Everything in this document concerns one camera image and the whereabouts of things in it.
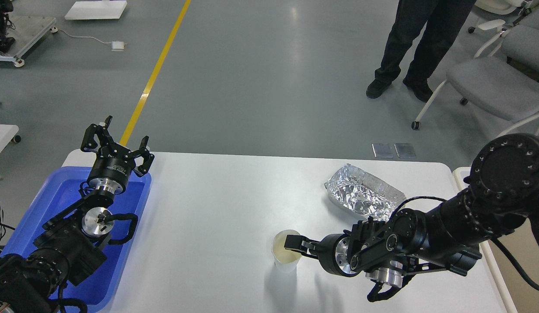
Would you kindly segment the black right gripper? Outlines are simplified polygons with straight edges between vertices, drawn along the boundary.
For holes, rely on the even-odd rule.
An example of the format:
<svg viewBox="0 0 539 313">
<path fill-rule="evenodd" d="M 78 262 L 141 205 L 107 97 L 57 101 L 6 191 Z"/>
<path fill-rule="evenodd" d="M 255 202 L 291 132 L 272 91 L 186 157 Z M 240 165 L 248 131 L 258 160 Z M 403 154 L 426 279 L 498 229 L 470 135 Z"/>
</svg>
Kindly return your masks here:
<svg viewBox="0 0 539 313">
<path fill-rule="evenodd" d="M 347 260 L 350 237 L 346 234 L 329 234 L 320 242 L 301 234 L 288 234 L 284 249 L 319 261 L 321 267 L 332 275 L 354 277 L 355 271 Z"/>
</svg>

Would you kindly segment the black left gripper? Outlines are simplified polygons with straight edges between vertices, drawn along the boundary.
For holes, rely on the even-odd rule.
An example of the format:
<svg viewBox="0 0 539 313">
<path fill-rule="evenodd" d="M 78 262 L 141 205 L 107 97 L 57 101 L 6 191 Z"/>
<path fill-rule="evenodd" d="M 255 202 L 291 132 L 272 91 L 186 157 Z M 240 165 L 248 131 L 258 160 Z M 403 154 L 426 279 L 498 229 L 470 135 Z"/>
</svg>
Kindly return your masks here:
<svg viewBox="0 0 539 313">
<path fill-rule="evenodd" d="M 95 190 L 121 194 L 128 186 L 132 171 L 138 177 L 146 175 L 155 156 L 148 148 L 149 136 L 144 136 L 138 150 L 132 151 L 132 158 L 125 159 L 124 156 L 131 151 L 123 148 L 115 149 L 116 143 L 108 132 L 112 119 L 113 116 L 109 115 L 104 123 L 90 124 L 85 130 L 80 150 L 96 154 L 87 184 Z"/>
</svg>

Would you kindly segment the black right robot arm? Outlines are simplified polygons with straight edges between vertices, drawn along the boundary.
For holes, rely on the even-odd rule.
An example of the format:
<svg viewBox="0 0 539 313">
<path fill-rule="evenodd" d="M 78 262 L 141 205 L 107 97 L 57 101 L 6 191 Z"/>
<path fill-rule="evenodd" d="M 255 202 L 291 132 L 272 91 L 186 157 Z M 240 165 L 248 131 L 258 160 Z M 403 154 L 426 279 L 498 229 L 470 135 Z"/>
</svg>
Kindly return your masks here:
<svg viewBox="0 0 539 313">
<path fill-rule="evenodd" d="M 369 218 L 351 230 L 311 240 L 289 234 L 289 251 L 319 261 L 333 275 L 365 272 L 374 287 L 370 302 L 388 300 L 419 273 L 450 271 L 466 276 L 491 240 L 523 279 L 539 290 L 499 238 L 530 221 L 539 246 L 539 137 L 510 133 L 490 141 L 476 156 L 468 184 L 429 212 L 401 203 L 388 221 Z"/>
</svg>

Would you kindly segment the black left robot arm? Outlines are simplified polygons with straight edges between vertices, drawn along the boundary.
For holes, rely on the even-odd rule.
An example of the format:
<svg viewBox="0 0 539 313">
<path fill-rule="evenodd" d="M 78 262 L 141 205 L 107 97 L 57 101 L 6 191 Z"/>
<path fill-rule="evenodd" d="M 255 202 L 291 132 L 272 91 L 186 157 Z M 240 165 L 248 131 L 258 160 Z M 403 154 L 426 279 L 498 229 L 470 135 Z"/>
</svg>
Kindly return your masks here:
<svg viewBox="0 0 539 313">
<path fill-rule="evenodd" d="M 63 291 L 69 283 L 85 281 L 108 259 L 105 246 L 133 239 L 139 217 L 112 213 L 109 207 L 126 191 L 132 173 L 148 174 L 155 157 L 148 136 L 135 151 L 114 141 L 108 131 L 111 120 L 92 123 L 83 136 L 80 149 L 96 158 L 81 198 L 43 224 L 28 257 L 0 257 L 0 313 L 64 313 L 69 306 L 86 313 L 83 300 L 65 298 Z"/>
</svg>

